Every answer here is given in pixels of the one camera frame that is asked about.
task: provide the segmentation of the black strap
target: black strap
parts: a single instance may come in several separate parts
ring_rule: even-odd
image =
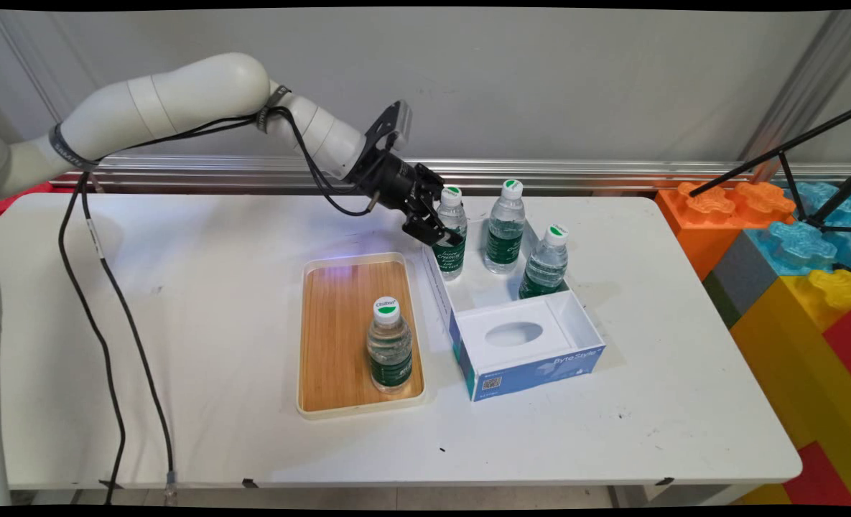
[[[55,150],[55,153],[58,153],[58,156],[84,172],[93,172],[94,168],[100,166],[100,160],[92,162],[84,159],[71,149],[65,138],[61,136],[61,124],[55,124],[55,127],[48,131],[48,143],[52,145],[52,149]]]
[[[260,109],[258,114],[256,114],[256,127],[259,128],[259,131],[268,132],[266,130],[266,125],[268,124],[267,117],[269,115],[269,108],[273,108],[276,104],[278,104],[278,101],[282,100],[285,94],[290,92],[291,90],[284,85],[278,86],[278,88],[275,88],[274,92],[271,92],[269,100],[265,101],[265,106]]]

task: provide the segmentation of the floor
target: floor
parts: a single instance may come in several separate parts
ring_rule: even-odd
[[[14,504],[28,504],[14,491]],[[74,504],[103,504],[106,490],[79,490]],[[612,508],[606,487],[517,488],[233,488],[180,490],[179,506],[301,510],[554,510]],[[117,490],[113,504],[160,506],[162,490]]]

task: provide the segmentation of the white table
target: white table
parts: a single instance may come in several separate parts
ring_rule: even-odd
[[[468,197],[469,217],[484,217],[493,201]],[[100,346],[55,244],[67,202],[67,194],[28,195],[0,220],[12,488],[101,488],[118,444]],[[654,202],[525,203],[536,227],[558,222],[572,232],[569,280],[608,346],[589,376],[472,403],[400,213],[348,217],[322,197],[91,195],[172,429],[181,487],[240,487],[244,478],[260,487],[673,478],[664,494],[689,498],[679,490],[701,485],[698,503],[726,503],[799,474],[799,456]],[[162,488],[159,420],[80,207],[66,244],[113,354],[127,429],[118,483]],[[426,401],[303,419],[294,400],[304,263],[383,251],[409,262]]]

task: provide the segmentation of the white wall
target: white wall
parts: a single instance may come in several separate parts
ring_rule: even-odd
[[[55,124],[37,89],[0,29],[0,137],[5,141],[35,138]]]
[[[851,71],[842,84],[833,93],[830,101],[812,124],[812,127],[829,121],[851,109]],[[851,163],[851,121],[843,122],[836,128],[806,141],[790,153],[793,162],[813,163]]]
[[[414,113],[407,156],[646,160],[736,159],[826,15],[500,7],[1,13],[61,117],[99,86],[239,50],[360,131],[405,98]],[[139,153],[287,151],[244,128]]]

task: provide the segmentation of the blue box label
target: blue box label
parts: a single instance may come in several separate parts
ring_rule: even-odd
[[[549,359],[536,360],[533,363],[519,364],[496,372],[481,374],[475,386],[470,388],[473,400],[488,399],[491,396],[505,395],[528,389],[543,383],[552,383],[569,377],[581,376],[595,369],[603,346],[575,351]]]

